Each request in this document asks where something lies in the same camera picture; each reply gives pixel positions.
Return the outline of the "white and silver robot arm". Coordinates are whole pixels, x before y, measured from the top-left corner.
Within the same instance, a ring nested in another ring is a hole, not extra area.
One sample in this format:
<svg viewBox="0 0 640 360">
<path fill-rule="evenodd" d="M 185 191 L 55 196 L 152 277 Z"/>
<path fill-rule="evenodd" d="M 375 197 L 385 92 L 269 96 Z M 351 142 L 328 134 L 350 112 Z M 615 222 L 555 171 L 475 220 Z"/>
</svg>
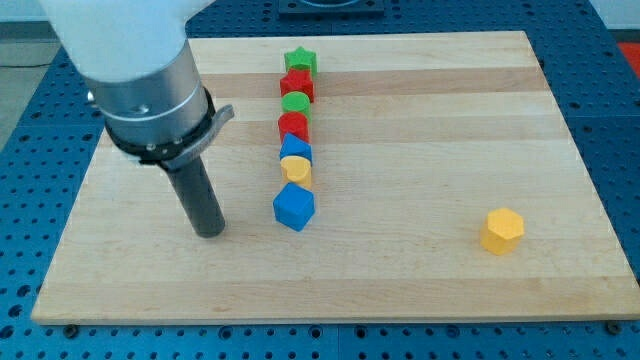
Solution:
<svg viewBox="0 0 640 360">
<path fill-rule="evenodd" d="M 211 143 L 233 109 L 216 110 L 186 24 L 213 0 L 41 0 L 105 118 L 113 143 L 174 171 Z"/>
</svg>

